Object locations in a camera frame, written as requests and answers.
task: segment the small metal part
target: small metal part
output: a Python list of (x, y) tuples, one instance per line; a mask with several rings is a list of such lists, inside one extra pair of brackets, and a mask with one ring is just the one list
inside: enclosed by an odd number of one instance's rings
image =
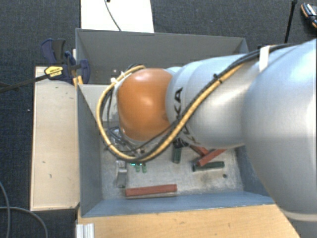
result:
[(173, 146), (173, 152), (172, 152), (172, 161), (173, 163), (180, 163), (180, 158), (182, 155), (182, 148), (175, 148)]
[(137, 164), (135, 165), (135, 171), (136, 171), (136, 172), (139, 172), (139, 171), (140, 171), (140, 163), (137, 163)]
[(117, 160), (117, 181), (116, 185), (118, 188), (125, 188), (126, 180), (127, 180), (127, 164), (125, 161)]
[(223, 161), (215, 161), (215, 162), (209, 162), (203, 167), (198, 166), (197, 164), (193, 165), (193, 172), (196, 171), (205, 171), (205, 170), (211, 170), (211, 169), (222, 169), (224, 168), (224, 162)]
[(183, 141), (180, 138), (177, 138), (173, 141), (173, 151), (172, 151), (172, 162), (180, 163), (180, 158), (182, 154), (182, 148), (188, 146), (188, 143)]
[(142, 166), (142, 172), (145, 174), (147, 172), (147, 165), (145, 163), (141, 164)]

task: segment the wooden board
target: wooden board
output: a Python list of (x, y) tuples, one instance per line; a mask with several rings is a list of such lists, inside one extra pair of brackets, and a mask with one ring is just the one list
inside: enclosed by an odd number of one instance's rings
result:
[[(36, 76), (46, 67), (36, 67)], [(75, 87), (45, 79), (35, 84), (30, 210), (75, 208), (79, 160)]]
[(81, 218), (95, 238), (299, 238), (276, 205)]

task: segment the yellow cable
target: yellow cable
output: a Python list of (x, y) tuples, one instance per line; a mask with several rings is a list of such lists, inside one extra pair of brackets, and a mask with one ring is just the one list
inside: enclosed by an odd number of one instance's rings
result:
[(145, 69), (143, 65), (139, 65), (136, 67), (131, 68), (128, 70), (124, 75), (119, 76), (115, 82), (113, 82), (108, 88), (105, 89), (105, 91), (102, 93), (101, 97), (98, 100), (97, 107), (96, 107), (96, 117), (97, 117), (97, 125), (99, 128), (99, 131), (101, 133), (101, 136), (105, 140), (108, 147), (120, 158), (126, 159), (126, 160), (135, 160), (136, 162), (146, 162), (152, 158), (155, 158), (158, 154), (161, 153), (178, 135), (178, 133), (183, 129), (186, 122), (189, 120), (191, 115), (195, 112), (195, 110), (198, 108), (198, 106), (221, 84), (221, 82), (226, 81), (229, 77), (231, 77), (238, 69), (241, 68), (243, 64), (233, 68), (229, 72), (227, 72), (225, 75), (219, 78), (218, 81), (216, 81), (214, 84), (209, 86), (202, 94), (199, 96), (193, 104), (190, 106), (186, 114), (182, 117), (182, 119), (179, 121), (178, 125), (175, 127), (175, 129), (171, 132), (171, 134), (167, 137), (167, 139), (158, 147), (157, 150), (155, 150), (150, 155), (137, 160), (136, 157), (126, 155), (123, 152), (119, 151), (114, 145), (112, 145), (111, 141), (109, 140), (108, 136), (105, 133), (105, 130), (102, 125), (101, 116), (100, 116), (100, 110), (102, 103), (104, 101), (104, 98), (106, 97), (106, 94), (118, 83), (121, 81), (125, 76), (129, 75), (130, 73), (136, 72), (141, 69)]

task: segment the white paper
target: white paper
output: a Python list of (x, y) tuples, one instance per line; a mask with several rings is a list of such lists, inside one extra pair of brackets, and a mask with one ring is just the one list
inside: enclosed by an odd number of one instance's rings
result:
[[(122, 31), (154, 32), (150, 0), (111, 0), (108, 7)], [(81, 0), (81, 27), (118, 30), (104, 0)]]

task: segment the wooden table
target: wooden table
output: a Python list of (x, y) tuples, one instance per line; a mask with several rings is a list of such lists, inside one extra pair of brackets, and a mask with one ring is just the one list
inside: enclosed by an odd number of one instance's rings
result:
[(299, 238), (276, 205), (81, 218), (95, 238)]

